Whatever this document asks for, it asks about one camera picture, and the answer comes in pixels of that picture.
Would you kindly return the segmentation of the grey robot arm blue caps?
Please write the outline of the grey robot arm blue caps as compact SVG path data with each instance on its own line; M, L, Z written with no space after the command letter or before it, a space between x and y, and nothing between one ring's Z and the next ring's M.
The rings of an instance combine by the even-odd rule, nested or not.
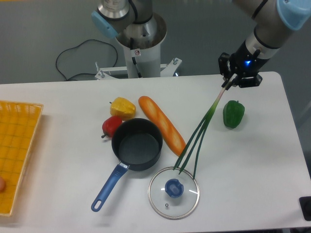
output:
M260 69L311 16L308 0L237 0L235 4L256 27L235 53L219 57L225 89L260 85ZM150 0L103 0L91 18L104 36L115 38L123 47L129 78L169 76L176 71L174 64L160 67L160 45L167 27L153 12Z

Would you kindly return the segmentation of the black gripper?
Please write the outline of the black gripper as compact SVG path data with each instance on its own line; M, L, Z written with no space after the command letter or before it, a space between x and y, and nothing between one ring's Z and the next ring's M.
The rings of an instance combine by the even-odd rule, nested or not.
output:
M244 41L238 50L229 55L223 52L218 58L220 74L224 77L222 88L234 84L240 88L258 87L262 82L259 70L269 61L260 57L260 49L250 52Z

